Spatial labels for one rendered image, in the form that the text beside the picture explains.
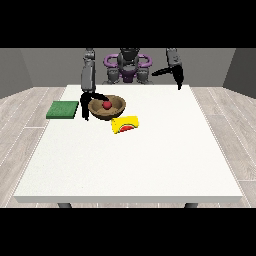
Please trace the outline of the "brown wooden bowl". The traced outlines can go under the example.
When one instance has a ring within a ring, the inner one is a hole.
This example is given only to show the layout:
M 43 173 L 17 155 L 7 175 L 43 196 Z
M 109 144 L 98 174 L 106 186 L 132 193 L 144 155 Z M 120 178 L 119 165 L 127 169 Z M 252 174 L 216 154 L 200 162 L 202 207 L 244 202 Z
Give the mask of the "brown wooden bowl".
M 107 98 L 112 104 L 109 109 L 103 107 L 103 100 L 93 99 L 88 104 L 91 114 L 100 120 L 109 121 L 112 118 L 117 118 L 124 112 L 126 107 L 125 100 L 120 96 L 107 95 Z

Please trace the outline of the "green square pad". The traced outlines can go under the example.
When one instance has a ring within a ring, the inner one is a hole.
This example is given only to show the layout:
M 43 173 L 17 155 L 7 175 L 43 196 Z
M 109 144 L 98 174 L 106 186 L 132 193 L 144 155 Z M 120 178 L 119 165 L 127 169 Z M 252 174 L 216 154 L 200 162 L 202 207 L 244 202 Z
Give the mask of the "green square pad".
M 47 114 L 47 119 L 73 119 L 79 103 L 77 101 L 54 101 Z

